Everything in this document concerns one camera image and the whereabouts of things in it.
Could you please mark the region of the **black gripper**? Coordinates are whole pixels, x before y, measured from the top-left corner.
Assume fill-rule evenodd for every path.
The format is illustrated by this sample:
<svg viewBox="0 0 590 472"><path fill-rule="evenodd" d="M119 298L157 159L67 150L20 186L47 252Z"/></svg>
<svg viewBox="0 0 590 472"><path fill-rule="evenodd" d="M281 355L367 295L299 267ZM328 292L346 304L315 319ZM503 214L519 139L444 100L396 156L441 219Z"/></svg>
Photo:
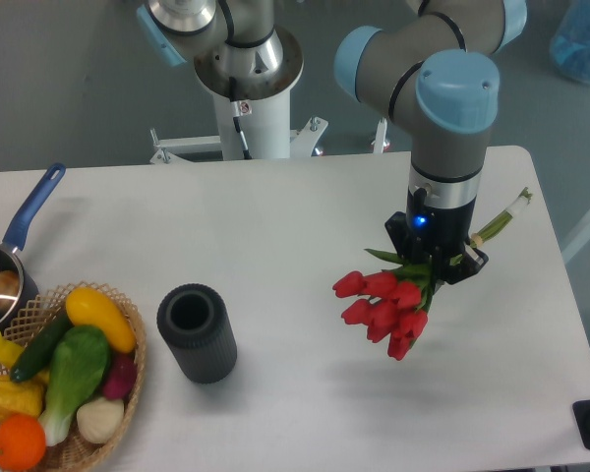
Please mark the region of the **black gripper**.
<svg viewBox="0 0 590 472"><path fill-rule="evenodd" d="M431 266L431 280L455 284L476 275L489 258L470 247L474 202L455 208L427 204L424 188L410 192L405 212L384 224L396 254L408 263Z"/></svg>

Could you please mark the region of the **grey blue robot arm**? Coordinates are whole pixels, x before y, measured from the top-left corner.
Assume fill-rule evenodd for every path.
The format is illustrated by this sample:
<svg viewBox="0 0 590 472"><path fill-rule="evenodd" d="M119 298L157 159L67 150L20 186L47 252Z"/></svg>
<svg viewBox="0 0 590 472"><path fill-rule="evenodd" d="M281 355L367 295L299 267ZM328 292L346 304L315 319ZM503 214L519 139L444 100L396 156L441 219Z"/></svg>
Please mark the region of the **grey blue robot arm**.
<svg viewBox="0 0 590 472"><path fill-rule="evenodd" d="M523 30L522 1L423 1L409 26L351 31L333 61L339 86L412 140L407 204L385 225L405 273L424 266L432 286L478 273L487 256L470 222L500 74L492 55ZM270 1L146 1L138 22L170 65L193 65L211 94L223 157L288 158L290 91L299 43Z"/></svg>

